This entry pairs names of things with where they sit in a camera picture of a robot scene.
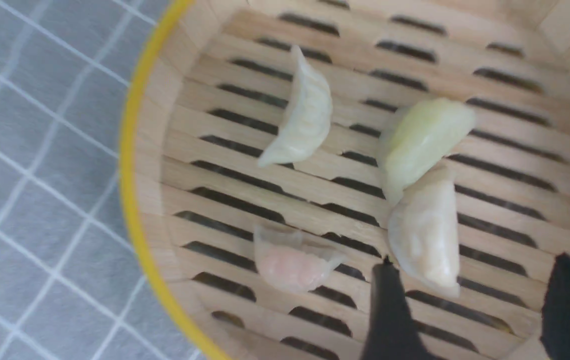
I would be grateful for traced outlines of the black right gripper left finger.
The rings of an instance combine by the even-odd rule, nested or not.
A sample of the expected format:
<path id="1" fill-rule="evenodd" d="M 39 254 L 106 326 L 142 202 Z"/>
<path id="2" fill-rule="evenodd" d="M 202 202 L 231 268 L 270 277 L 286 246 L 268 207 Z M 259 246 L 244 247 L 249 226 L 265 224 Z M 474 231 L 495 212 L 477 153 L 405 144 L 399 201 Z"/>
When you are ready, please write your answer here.
<path id="1" fill-rule="evenodd" d="M 372 267 L 369 328 L 361 360 L 434 360 L 424 345 L 389 257 Z"/>

